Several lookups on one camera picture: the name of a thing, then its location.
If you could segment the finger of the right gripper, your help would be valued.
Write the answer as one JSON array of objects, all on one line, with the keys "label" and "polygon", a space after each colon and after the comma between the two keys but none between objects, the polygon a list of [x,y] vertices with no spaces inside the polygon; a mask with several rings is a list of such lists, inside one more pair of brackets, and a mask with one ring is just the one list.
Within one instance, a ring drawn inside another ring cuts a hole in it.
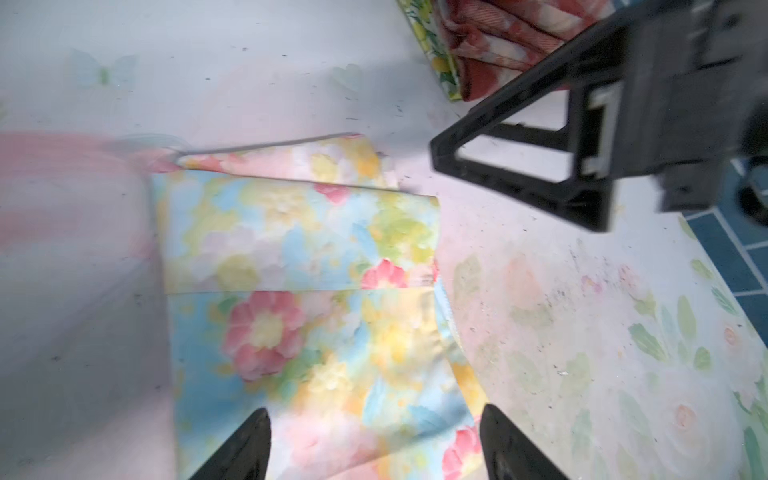
[{"label": "finger of the right gripper", "polygon": [[[487,136],[552,150],[609,149],[624,93],[629,28],[628,11],[588,28],[445,130],[443,148],[458,150],[479,136]],[[550,130],[506,122],[559,88],[568,91],[564,127]]]},{"label": "finger of the right gripper", "polygon": [[586,230],[596,233],[609,230],[613,181],[580,171],[586,159],[582,155],[583,147],[594,144],[591,134],[572,133],[568,128],[491,128],[485,135],[571,153],[571,174],[562,181],[552,182],[462,158],[457,151],[463,142],[449,132],[441,133],[430,142],[433,169],[501,193]]}]

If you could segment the lemon print skirt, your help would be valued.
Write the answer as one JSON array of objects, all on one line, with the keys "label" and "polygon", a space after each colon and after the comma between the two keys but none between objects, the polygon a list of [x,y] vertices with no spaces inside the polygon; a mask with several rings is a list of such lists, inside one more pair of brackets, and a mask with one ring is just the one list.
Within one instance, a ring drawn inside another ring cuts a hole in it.
[{"label": "lemon print skirt", "polygon": [[397,0],[416,40],[450,101],[462,99],[456,62],[441,36],[438,18],[429,0]]}]

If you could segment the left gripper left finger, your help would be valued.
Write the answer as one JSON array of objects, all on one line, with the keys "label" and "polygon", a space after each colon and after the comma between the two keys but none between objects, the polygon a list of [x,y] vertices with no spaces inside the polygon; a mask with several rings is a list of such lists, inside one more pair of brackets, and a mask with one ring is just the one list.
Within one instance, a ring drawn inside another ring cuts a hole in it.
[{"label": "left gripper left finger", "polygon": [[264,480],[271,452],[271,421],[254,411],[190,477],[191,480]]}]

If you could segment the pastel floral skirt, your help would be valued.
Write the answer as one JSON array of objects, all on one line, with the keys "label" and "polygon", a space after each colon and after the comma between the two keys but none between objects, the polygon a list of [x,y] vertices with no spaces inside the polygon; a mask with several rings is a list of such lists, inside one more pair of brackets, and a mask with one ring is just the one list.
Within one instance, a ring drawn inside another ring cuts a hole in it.
[{"label": "pastel floral skirt", "polygon": [[466,479],[487,397],[454,337],[440,211],[359,134],[183,153],[151,175],[177,475],[258,410],[270,479]]}]

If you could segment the red patterned skirt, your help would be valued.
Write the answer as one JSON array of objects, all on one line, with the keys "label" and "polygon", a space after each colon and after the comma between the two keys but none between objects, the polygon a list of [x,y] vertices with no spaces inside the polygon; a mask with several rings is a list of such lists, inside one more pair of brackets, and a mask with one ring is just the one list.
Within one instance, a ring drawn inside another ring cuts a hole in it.
[{"label": "red patterned skirt", "polygon": [[432,3],[463,101],[494,93],[621,7],[607,0]]}]

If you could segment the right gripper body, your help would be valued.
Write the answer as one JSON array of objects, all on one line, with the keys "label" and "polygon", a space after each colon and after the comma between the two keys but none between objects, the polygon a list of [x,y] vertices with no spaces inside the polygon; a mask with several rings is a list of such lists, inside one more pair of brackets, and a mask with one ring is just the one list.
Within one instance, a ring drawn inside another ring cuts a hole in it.
[{"label": "right gripper body", "polygon": [[767,4],[639,1],[626,35],[619,178],[652,175],[664,212],[717,203],[727,164],[767,152]]}]

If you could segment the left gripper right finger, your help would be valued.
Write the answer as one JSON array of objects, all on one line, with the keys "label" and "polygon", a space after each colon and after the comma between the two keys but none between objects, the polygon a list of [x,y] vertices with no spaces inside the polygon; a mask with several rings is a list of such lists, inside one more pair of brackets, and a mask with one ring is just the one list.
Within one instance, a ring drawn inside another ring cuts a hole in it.
[{"label": "left gripper right finger", "polygon": [[490,480],[568,477],[495,405],[484,406],[479,437]]}]

